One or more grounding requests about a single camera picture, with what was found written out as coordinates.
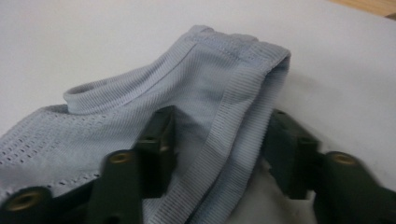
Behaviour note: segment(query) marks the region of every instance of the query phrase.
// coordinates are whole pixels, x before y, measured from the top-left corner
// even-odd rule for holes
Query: white surface
[[[290,49],[278,107],[396,189],[396,21],[319,0],[2,1],[0,134],[73,86],[151,63],[194,24]],[[262,216],[245,223],[276,223]]]

